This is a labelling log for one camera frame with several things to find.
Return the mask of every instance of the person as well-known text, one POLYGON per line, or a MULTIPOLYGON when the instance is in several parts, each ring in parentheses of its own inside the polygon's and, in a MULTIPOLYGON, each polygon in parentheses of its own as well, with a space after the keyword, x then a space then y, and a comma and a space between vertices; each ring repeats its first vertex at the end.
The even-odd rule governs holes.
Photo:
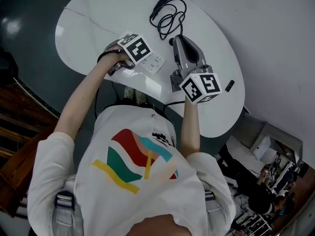
POLYGON ((223 175, 237 182, 238 194, 248 197, 249 208, 258 214, 280 213, 285 206, 286 198, 276 198, 267 187, 262 184, 266 180, 266 170, 261 171, 260 177, 257 179, 248 169, 246 169, 239 161, 233 159, 228 152, 226 144, 219 152, 219 167, 223 175))
POLYGON ((244 236, 245 234, 242 232, 245 226, 239 225, 236 221, 242 216, 244 220, 254 215, 254 212, 249 208, 248 205, 248 197, 239 194, 236 186, 232 183, 228 183, 228 186, 231 191, 232 199, 236 206, 235 219, 231 224, 230 232, 234 232, 234 235, 244 236))
POLYGON ((80 125, 107 71, 125 59, 121 53, 103 55, 68 100, 54 133, 39 142, 28 192, 34 232, 224 235, 235 205, 216 160, 199 151, 198 110, 187 99, 178 151, 172 123, 144 102, 132 103, 127 88, 129 103, 114 104, 97 117, 90 145, 71 175, 80 125))
POLYGON ((285 175, 280 180, 280 182, 274 188, 275 192, 280 195, 285 194, 287 192, 286 191, 287 189, 291 189, 295 186, 297 176, 298 174, 293 170, 293 167, 289 168, 285 175))

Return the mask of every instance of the black cable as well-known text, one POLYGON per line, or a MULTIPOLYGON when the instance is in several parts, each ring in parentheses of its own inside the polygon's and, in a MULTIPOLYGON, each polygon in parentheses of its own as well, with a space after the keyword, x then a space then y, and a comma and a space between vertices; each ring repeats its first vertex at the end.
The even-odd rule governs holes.
POLYGON ((114 87, 114 82, 113 81, 112 81, 112 87, 113 87, 113 90, 114 90, 114 92, 116 94, 116 100, 119 100, 119 97, 118 97, 117 91, 116 91, 116 89, 114 87))
POLYGON ((184 100, 183 100, 183 101, 175 101, 175 102, 168 103, 168 104, 164 105, 164 107, 163 107, 163 114, 164 114, 165 108, 166 108, 167 106, 175 105, 175 104, 181 104, 181 103, 185 103, 185 101, 184 101, 184 100))
POLYGON ((107 55, 107 54, 109 54, 109 53, 121 54, 121 53, 126 53, 126 51, 123 50, 123 49, 119 49, 119 50, 116 50, 116 49, 115 49, 115 50, 105 51, 105 52, 103 52, 103 53, 98 57, 97 63, 100 61, 100 59, 101 59, 102 57, 104 57, 105 55, 107 55))
MULTIPOLYGON (((113 87, 113 90, 114 90, 114 92, 115 92, 115 94, 116 94, 116 100, 119 100, 119 97, 118 97, 117 91, 116 91, 116 89, 115 89, 115 87, 114 87, 113 81, 112 81, 112 87, 113 87)), ((97 119, 97 116, 98 116, 98 114, 97 114, 97 112, 96 112, 96 105, 97 105, 98 92, 99 92, 99 88, 98 88, 97 91, 96 91, 96 96, 95 96, 95 101, 94 101, 94 116, 95 116, 95 119, 97 119)))
POLYGON ((184 11, 177 11, 177 7, 176 7, 175 5, 173 5, 173 4, 170 4, 171 1, 175 1, 175 0, 169 0, 166 4, 164 4, 164 5, 162 5, 161 7, 157 8, 156 11, 155 11, 155 14, 154 14, 152 17, 150 17, 150 24, 157 28, 158 33, 159 33, 159 37, 160 37, 162 40, 164 40, 169 34, 171 34, 172 32, 174 32, 178 27, 181 28, 181 33, 180 33, 180 35, 183 35, 183 21, 184 21, 184 19, 185 19, 185 17, 186 17, 186 11, 187 11, 186 3, 185 3, 183 0, 179 0, 179 1, 181 1, 181 2, 184 4, 185 9, 184 9, 184 11), (167 14, 167 15, 163 16, 163 17, 160 19, 160 21, 158 22, 157 25, 153 24, 152 18, 154 18, 154 17, 162 10, 162 8, 164 8, 165 6, 174 7, 174 8, 175 8, 175 12, 174 12, 173 14, 167 14), (179 24, 178 24, 174 29, 172 29, 174 20, 175 20, 175 18, 176 18, 179 14, 181 14, 181 15, 179 16, 179 18, 178 18, 179 24), (170 20, 169 23, 166 24, 166 25, 162 25, 162 24, 163 24, 165 21, 167 21, 167 20, 170 20), (161 29, 166 28, 166 27, 168 27, 168 26, 169 26, 169 28, 168 28, 168 30, 167 30, 166 33, 161 32, 161 29))
POLYGON ((95 119, 97 119, 96 104, 97 104, 98 91, 99 91, 99 88, 96 91, 96 96, 95 96, 95 101, 94 101, 94 115, 95 115, 95 119))
POLYGON ((245 212, 247 212, 247 209, 244 208, 243 206, 246 205, 247 203, 244 203, 244 204, 243 204, 243 198, 242 198, 242 196, 238 193, 237 188, 236 188, 236 192, 237 192, 237 194, 238 194, 238 197, 240 198, 241 205, 239 205, 239 204, 236 202, 236 200, 234 199, 234 197, 232 197, 232 199, 234 200, 235 203, 237 203, 237 205, 240 207, 240 209, 245 213, 245 212))
POLYGON ((254 172, 254 173, 256 173, 256 174, 258 174, 258 175, 262 176, 262 174, 257 173, 257 172, 255 172, 255 171, 253 171, 253 170, 249 170, 249 171, 252 171, 252 172, 254 172))

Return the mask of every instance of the white wall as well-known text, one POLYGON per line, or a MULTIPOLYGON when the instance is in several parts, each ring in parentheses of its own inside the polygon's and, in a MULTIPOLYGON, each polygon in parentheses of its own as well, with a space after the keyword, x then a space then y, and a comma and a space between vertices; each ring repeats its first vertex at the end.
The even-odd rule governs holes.
POLYGON ((315 168, 315 0, 191 1, 229 40, 248 110, 301 139, 315 168))

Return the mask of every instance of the buckle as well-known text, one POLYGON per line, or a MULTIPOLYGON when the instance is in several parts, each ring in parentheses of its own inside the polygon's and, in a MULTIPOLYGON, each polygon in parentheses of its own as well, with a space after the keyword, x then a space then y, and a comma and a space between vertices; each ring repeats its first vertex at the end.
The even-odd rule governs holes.
POLYGON ((74 211, 74 195, 69 191, 61 191, 55 197, 55 207, 74 211))
POLYGON ((209 190, 205 190, 205 198, 206 198, 206 201, 210 201, 210 200, 215 200, 216 199, 215 194, 212 191, 209 191, 209 190))

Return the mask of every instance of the desk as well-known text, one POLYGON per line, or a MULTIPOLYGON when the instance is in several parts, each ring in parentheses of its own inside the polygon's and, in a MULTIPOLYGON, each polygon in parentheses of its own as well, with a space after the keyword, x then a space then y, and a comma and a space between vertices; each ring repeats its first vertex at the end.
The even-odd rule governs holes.
MULTIPOLYGON (((172 92, 169 78, 177 66, 168 39, 179 34, 179 29, 164 41, 159 38, 157 29, 149 23, 149 15, 157 1, 71 0, 66 7, 72 11, 64 9, 56 26, 55 42, 60 58, 74 71, 87 75, 104 48, 126 30, 142 34, 151 48, 166 59, 161 70, 151 75, 141 66, 136 66, 134 70, 121 69, 112 77, 106 75, 105 79, 142 91, 163 104, 184 100, 182 91, 172 92), (93 24, 87 17, 108 31, 93 24)), ((183 34, 202 49, 207 64, 218 74, 223 89, 221 95, 198 105, 200 134, 217 137, 233 126, 242 111, 244 81, 235 54, 218 26, 190 0, 184 1, 187 12, 183 34), (228 93, 224 89, 230 80, 234 80, 235 84, 228 93)), ((179 9, 183 8, 180 1, 174 4, 179 9)), ((163 15, 170 12, 173 9, 165 7, 154 22, 157 24, 163 15)), ((183 104, 170 107, 181 116, 184 115, 183 104)))

